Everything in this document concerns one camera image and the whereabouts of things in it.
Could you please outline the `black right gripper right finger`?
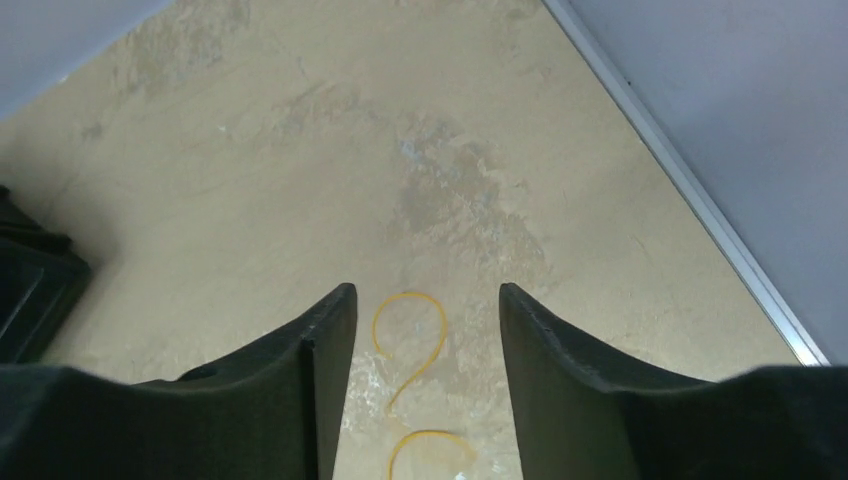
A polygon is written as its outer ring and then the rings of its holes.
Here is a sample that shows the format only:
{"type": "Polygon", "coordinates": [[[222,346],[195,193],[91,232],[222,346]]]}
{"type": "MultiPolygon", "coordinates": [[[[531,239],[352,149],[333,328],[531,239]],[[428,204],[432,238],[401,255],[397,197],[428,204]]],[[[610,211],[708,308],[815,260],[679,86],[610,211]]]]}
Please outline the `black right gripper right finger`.
{"type": "Polygon", "coordinates": [[[499,290],[527,479],[843,479],[847,370],[764,366],[718,382],[633,357],[525,290],[499,290]]]}

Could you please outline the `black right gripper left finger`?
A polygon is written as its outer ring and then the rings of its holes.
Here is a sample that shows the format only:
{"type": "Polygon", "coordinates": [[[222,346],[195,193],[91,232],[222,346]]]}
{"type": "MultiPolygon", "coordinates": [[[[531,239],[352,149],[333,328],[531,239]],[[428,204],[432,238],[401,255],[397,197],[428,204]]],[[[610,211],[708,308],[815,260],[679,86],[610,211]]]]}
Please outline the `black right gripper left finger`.
{"type": "Polygon", "coordinates": [[[338,285],[298,318],[173,381],[1,370],[5,479],[329,479],[357,330],[338,285]]]}

